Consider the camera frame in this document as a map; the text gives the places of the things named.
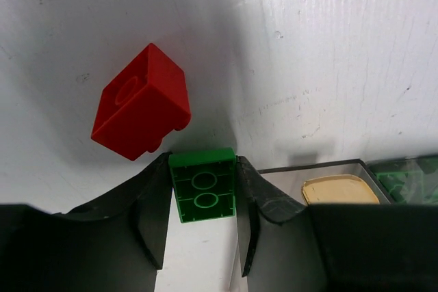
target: red toy block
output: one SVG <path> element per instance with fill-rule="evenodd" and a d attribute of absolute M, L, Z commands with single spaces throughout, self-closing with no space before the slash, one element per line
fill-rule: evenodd
<path fill-rule="evenodd" d="M 191 117 L 184 72 L 149 44 L 103 89 L 91 138 L 135 160 Z"/>

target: black plastic edge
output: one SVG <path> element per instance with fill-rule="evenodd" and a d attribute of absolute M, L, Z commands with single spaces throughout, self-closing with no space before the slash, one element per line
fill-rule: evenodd
<path fill-rule="evenodd" d="M 246 157 L 239 157 L 239 161 L 257 208 L 266 220 L 281 225 L 306 208 L 263 178 Z"/>
<path fill-rule="evenodd" d="M 145 181 L 146 189 L 131 207 L 130 219 L 134 231 L 141 237 L 151 255 L 152 264 L 163 269 L 164 252 L 172 200 L 172 179 L 168 166 L 169 153 L 165 154 L 152 177 Z"/>
<path fill-rule="evenodd" d="M 242 277 L 249 274 L 260 233 L 259 214 L 239 157 L 235 169 L 235 208 Z"/>
<path fill-rule="evenodd" d="M 161 154 L 145 169 L 105 194 L 81 204 L 58 217 L 72 220 L 98 220 L 112 217 L 129 208 L 142 194 L 145 194 L 162 168 L 168 171 L 170 152 Z"/>
<path fill-rule="evenodd" d="M 290 167 L 279 167 L 279 168 L 272 168 L 272 169 L 262 169 L 262 170 L 259 170 L 259 173 L 260 174 L 270 174 L 270 173 L 273 173 L 273 172 L 306 170 L 306 169 L 331 167 L 331 166 L 334 166 L 334 165 L 352 164 L 352 163 L 363 163 L 364 164 L 364 162 L 362 160 L 360 160 L 360 159 L 351 159 L 351 160 L 323 162 L 323 163 L 308 164 L 308 165 L 297 165 L 297 166 L 290 166 Z"/>

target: white wall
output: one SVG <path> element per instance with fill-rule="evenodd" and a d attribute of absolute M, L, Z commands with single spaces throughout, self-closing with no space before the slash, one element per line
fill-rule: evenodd
<path fill-rule="evenodd" d="M 149 42 L 184 69 L 193 111 L 159 151 L 234 146 L 271 168 L 438 148 L 437 0 L 0 6 L 0 202 L 67 211 L 155 158 L 89 138 L 102 88 Z M 220 291 L 233 219 L 180 226 L 172 211 L 157 291 Z"/>

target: green lego duplo brick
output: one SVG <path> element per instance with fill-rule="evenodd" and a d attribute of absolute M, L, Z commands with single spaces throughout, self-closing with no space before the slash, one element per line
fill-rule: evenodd
<path fill-rule="evenodd" d="M 195 222 L 235 214 L 232 148 L 169 156 L 181 222 Z"/>

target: plastic block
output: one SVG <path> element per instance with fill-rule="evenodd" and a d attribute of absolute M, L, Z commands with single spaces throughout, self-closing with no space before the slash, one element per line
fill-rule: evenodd
<path fill-rule="evenodd" d="M 190 118 L 184 72 L 149 44 L 103 89 L 91 138 L 135 160 Z"/>
<path fill-rule="evenodd" d="M 235 214 L 232 148 L 169 156 L 181 222 L 195 222 Z"/>
<path fill-rule="evenodd" d="M 396 203 L 410 203 L 408 197 L 415 194 L 419 194 L 421 199 L 426 199 L 423 196 L 424 175 L 422 171 L 376 172 L 375 175 Z"/>

